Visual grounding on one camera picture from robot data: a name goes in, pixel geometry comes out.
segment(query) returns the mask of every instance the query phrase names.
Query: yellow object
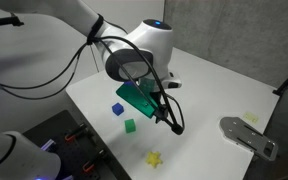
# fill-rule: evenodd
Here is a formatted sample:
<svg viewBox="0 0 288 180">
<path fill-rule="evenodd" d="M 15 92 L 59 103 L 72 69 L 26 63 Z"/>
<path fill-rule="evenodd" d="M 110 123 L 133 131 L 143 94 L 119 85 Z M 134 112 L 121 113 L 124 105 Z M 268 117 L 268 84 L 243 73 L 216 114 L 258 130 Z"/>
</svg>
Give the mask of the yellow object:
<svg viewBox="0 0 288 180">
<path fill-rule="evenodd" d="M 148 155 L 147 155 L 147 158 L 146 158 L 146 163 L 147 164 L 151 164 L 154 168 L 156 168 L 156 166 L 158 164 L 162 164 L 163 161 L 160 159 L 160 155 L 161 153 L 160 152 L 156 152 L 156 153 L 153 153 L 153 152 L 148 152 Z"/>
<path fill-rule="evenodd" d="M 256 116 L 255 114 L 253 113 L 250 113 L 250 112 L 246 112 L 243 116 L 245 119 L 251 121 L 252 123 L 256 124 L 257 121 L 258 121 L 258 116 Z"/>
</svg>

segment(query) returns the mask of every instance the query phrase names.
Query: white table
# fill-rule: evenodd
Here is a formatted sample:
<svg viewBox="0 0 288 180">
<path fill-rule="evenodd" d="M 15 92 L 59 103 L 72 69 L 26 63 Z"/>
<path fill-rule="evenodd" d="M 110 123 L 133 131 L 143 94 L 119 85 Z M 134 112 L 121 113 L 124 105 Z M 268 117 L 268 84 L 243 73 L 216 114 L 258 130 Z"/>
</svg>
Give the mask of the white table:
<svg viewBox="0 0 288 180">
<path fill-rule="evenodd" d="M 243 179 L 253 153 L 226 140 L 219 121 L 251 112 L 259 117 L 258 122 L 245 121 L 263 132 L 278 101 L 272 94 L 274 88 L 175 48 L 170 68 L 183 82 L 182 88 L 168 90 L 185 116 L 181 136 L 164 122 L 156 125 L 155 119 L 146 118 L 119 98 L 115 91 L 121 83 L 105 72 L 69 86 L 67 93 L 132 179 Z M 116 102 L 125 108 L 120 116 L 111 110 Z M 126 134 L 124 120 L 131 118 L 137 130 Z M 145 162 L 149 151 L 161 153 L 164 163 L 156 169 Z"/>
</svg>

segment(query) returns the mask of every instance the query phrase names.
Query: yellow star toy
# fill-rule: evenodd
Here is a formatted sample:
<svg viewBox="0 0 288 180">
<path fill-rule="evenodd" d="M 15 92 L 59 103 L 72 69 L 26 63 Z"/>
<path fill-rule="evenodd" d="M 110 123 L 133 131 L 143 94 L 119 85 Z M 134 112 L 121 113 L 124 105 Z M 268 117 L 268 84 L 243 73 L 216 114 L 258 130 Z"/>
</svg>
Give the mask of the yellow star toy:
<svg viewBox="0 0 288 180">
<path fill-rule="evenodd" d="M 162 164 L 163 161 L 160 159 L 160 155 L 161 153 L 160 152 L 156 152 L 156 153 L 153 153 L 153 152 L 148 152 L 148 155 L 147 155 L 147 158 L 146 158 L 146 163 L 147 164 L 151 164 L 154 168 L 156 168 L 156 166 L 158 164 Z"/>
</svg>

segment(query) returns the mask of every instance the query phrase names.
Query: gray wall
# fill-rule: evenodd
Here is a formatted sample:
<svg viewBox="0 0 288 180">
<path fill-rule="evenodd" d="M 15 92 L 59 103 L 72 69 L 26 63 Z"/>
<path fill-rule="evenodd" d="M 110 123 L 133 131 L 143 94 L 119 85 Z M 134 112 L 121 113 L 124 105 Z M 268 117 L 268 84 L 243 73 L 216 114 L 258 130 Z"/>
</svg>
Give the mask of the gray wall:
<svg viewBox="0 0 288 180">
<path fill-rule="evenodd" d="M 175 47 L 278 87 L 288 77 L 287 0 L 166 0 Z M 288 92 L 268 135 L 288 151 Z"/>
</svg>

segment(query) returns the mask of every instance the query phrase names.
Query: small green cube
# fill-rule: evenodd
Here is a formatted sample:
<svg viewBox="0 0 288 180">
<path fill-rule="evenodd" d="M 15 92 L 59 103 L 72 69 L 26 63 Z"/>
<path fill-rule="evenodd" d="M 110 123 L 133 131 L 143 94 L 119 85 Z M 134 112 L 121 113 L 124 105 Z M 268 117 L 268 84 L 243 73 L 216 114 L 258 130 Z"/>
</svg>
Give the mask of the small green cube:
<svg viewBox="0 0 288 180">
<path fill-rule="evenodd" d="M 134 119 L 129 119 L 125 121 L 125 130 L 126 130 L 126 133 L 131 133 L 131 132 L 136 131 Z"/>
</svg>

